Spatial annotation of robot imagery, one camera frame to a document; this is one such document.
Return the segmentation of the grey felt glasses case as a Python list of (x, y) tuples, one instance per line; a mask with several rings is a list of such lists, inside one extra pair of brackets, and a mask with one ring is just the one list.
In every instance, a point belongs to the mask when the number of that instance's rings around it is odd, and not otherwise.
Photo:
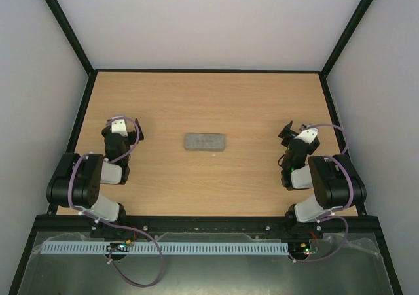
[(186, 151), (222, 152), (225, 149), (225, 134), (222, 133), (186, 133), (184, 149)]

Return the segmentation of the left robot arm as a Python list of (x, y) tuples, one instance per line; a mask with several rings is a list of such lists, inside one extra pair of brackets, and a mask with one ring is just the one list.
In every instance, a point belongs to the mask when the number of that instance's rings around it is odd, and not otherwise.
[(46, 188), (46, 198), (49, 204), (70, 208), (80, 216), (90, 217), (95, 224), (130, 230), (123, 204), (102, 194), (100, 186), (126, 184), (131, 153), (144, 140), (144, 134), (137, 118), (114, 116), (101, 135), (104, 154), (62, 155)]

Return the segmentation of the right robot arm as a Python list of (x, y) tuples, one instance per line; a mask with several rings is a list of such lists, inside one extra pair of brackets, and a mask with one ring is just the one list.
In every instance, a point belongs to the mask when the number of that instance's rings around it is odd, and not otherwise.
[(289, 207), (285, 214), (285, 230), (292, 237), (300, 237), (309, 224), (319, 224), (336, 212), (364, 204), (367, 198), (365, 184), (347, 155), (349, 144), (333, 156), (315, 156), (320, 146), (320, 127), (332, 127), (344, 132), (334, 124), (302, 125), (299, 131), (292, 130), (290, 122), (279, 132), (278, 137), (285, 147), (278, 160), (281, 182), (288, 191), (312, 189), (313, 194)]

